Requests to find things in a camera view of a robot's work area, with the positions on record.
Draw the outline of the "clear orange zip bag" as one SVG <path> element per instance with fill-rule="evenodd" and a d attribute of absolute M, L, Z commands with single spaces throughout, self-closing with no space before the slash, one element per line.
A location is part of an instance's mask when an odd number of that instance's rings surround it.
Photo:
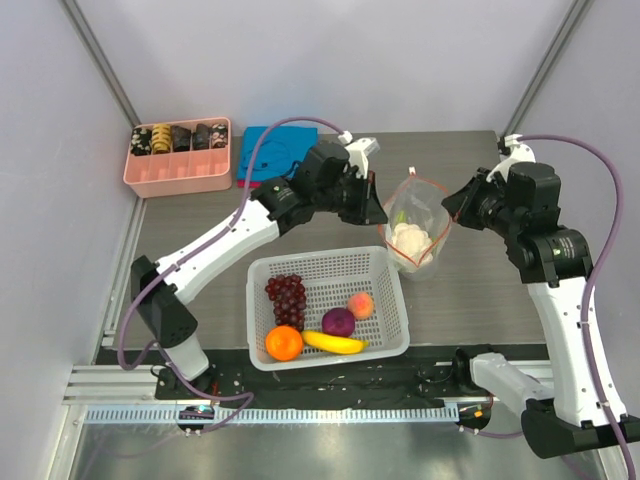
<path fill-rule="evenodd" d="M 448 192 L 423 178 L 414 167 L 383 204 L 388 222 L 378 227 L 389 259 L 411 281 L 431 279 L 448 238 L 452 220 L 441 205 Z"/>

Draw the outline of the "white cauliflower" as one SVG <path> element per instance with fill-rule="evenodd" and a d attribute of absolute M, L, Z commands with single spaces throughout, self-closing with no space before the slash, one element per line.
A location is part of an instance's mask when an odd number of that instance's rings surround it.
<path fill-rule="evenodd" d="M 419 225 L 398 222 L 391 232 L 390 253 L 403 273 L 414 273 L 433 261 L 433 241 Z"/>

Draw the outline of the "peach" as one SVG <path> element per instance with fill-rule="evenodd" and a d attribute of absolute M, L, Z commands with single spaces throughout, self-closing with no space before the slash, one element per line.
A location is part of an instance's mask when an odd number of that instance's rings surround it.
<path fill-rule="evenodd" d="M 347 302 L 347 309 L 356 320 L 366 320 L 375 310 L 373 297 L 367 292 L 358 292 L 352 295 Z"/>

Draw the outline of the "purple onion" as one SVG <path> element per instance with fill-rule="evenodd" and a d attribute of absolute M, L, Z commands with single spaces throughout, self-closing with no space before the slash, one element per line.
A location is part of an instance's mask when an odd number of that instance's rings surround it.
<path fill-rule="evenodd" d="M 327 311 L 321 320 L 322 332 L 327 335 L 350 337 L 356 327 L 356 318 L 346 308 L 333 308 Z"/>

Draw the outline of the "purple grape bunch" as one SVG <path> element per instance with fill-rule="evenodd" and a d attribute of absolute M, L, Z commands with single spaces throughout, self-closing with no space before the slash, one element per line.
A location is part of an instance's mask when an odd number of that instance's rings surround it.
<path fill-rule="evenodd" d="M 277 275 L 268 279 L 265 292 L 273 304 L 276 326 L 289 326 L 302 332 L 305 327 L 307 296 L 302 277 Z"/>

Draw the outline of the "yellow banana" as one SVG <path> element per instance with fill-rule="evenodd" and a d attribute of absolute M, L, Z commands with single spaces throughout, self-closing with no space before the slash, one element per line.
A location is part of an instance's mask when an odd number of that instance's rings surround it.
<path fill-rule="evenodd" d="M 304 330 L 301 336 L 306 345 L 339 355 L 359 354 L 368 347 L 368 342 L 364 340 L 334 336 L 317 331 Z"/>

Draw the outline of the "orange fruit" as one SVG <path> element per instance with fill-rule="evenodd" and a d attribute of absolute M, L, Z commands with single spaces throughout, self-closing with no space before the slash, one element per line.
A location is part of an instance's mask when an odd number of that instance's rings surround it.
<path fill-rule="evenodd" d="M 273 328 L 265 338 L 267 353 L 280 362 L 296 359 L 304 347 L 305 344 L 300 332 L 286 325 Z"/>

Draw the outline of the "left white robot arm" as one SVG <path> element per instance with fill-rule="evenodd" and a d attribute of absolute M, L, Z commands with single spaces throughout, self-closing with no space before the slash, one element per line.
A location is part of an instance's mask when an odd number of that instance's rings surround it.
<path fill-rule="evenodd" d="M 141 256 L 131 266 L 132 303 L 190 398 L 205 397 L 213 385 L 210 361 L 197 339 L 197 320 L 188 304 L 214 278 L 248 253 L 317 212 L 331 212 L 352 225 L 387 222 L 376 193 L 369 158 L 379 145 L 361 138 L 343 146 L 319 142 L 293 176 L 262 182 L 227 219 L 191 244 L 152 262 Z"/>

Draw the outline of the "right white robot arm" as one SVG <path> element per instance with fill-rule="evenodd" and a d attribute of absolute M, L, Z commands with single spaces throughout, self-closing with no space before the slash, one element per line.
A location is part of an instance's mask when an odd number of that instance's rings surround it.
<path fill-rule="evenodd" d="M 558 222 L 560 189 L 553 167 L 505 161 L 478 169 L 442 202 L 458 225 L 504 240 L 540 318 L 553 373 L 547 388 L 483 347 L 452 369 L 453 386 L 465 395 L 495 394 L 543 459 L 639 440 L 639 420 L 612 383 L 595 308 L 582 300 L 591 255 L 585 237 Z"/>

